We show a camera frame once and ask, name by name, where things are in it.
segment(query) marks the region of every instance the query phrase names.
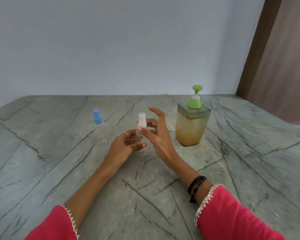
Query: spray cap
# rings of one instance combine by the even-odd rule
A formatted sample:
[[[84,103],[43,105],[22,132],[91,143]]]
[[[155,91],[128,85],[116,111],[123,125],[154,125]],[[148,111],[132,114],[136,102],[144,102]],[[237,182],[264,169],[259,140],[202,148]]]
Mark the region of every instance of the spray cap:
[[[187,105],[190,108],[199,109],[201,107],[201,101],[198,93],[203,89],[203,87],[201,85],[193,85],[192,89],[194,90],[194,95],[191,96]]]
[[[147,121],[146,121],[146,113],[138,113],[139,121],[138,126],[147,127]]]
[[[98,109],[93,110],[93,122],[99,125],[103,122],[100,111]]]

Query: red sleeve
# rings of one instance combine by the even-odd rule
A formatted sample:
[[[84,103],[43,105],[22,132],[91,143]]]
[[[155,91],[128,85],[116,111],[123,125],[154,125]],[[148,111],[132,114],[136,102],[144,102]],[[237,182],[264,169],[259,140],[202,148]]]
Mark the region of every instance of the red sleeve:
[[[24,240],[78,240],[79,235],[70,217],[66,208],[57,205]]]
[[[214,185],[195,216],[195,223],[206,240],[284,240],[244,208],[222,185]]]

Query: white wall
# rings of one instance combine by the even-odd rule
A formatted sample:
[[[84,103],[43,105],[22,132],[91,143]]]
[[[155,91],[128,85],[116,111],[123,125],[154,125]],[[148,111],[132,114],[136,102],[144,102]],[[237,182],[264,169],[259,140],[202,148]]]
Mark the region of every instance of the white wall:
[[[0,0],[0,106],[235,93],[264,0]]]

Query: marble countertop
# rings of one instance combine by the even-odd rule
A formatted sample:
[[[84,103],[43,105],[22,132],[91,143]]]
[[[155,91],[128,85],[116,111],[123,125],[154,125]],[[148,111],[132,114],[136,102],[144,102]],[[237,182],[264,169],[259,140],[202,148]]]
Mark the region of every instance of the marble countertop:
[[[287,239],[300,239],[300,130],[234,95],[201,95],[211,108],[199,145],[175,139],[177,103],[188,96],[28,96],[0,108],[0,240],[24,237],[97,169],[92,110],[110,141],[136,128],[148,106],[166,114],[180,156]],[[195,204],[156,156],[133,155],[102,189],[82,239],[202,239]]]

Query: clear spray bottle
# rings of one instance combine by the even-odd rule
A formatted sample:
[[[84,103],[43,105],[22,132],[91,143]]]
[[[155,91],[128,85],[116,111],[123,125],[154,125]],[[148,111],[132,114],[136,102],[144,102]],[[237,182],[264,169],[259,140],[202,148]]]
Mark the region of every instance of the clear spray bottle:
[[[142,126],[147,128],[147,120],[146,120],[146,113],[139,113],[138,114],[138,126]],[[147,137],[143,136],[138,130],[136,130],[136,143],[146,143],[147,146],[140,151],[137,151],[139,155],[146,155],[149,152],[150,141]]]
[[[108,140],[105,137],[104,123],[98,109],[93,110],[93,122],[96,127],[94,131],[96,143],[99,145],[106,145],[108,143]]]

